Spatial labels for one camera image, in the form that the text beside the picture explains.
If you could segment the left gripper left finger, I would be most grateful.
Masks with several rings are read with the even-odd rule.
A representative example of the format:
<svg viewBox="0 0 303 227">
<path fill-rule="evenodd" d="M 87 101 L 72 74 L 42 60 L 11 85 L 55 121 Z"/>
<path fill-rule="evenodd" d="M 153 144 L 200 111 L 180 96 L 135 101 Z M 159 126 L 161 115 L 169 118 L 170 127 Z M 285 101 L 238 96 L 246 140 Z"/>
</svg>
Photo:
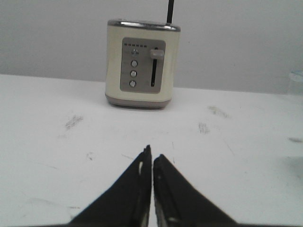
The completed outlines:
<svg viewBox="0 0 303 227">
<path fill-rule="evenodd" d="M 148 226 L 152 191 L 151 160 L 151 147 L 147 145 L 113 185 L 67 226 Z"/>
</svg>

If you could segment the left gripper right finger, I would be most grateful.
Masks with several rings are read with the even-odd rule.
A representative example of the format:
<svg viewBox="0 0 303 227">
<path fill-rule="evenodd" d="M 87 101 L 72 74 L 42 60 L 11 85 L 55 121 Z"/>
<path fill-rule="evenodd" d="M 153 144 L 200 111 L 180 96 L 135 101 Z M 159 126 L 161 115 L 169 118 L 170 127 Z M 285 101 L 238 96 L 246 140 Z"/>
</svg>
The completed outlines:
<svg viewBox="0 0 303 227">
<path fill-rule="evenodd" d="M 153 163 L 159 227 L 235 227 L 237 223 L 197 191 L 161 154 Z"/>
</svg>

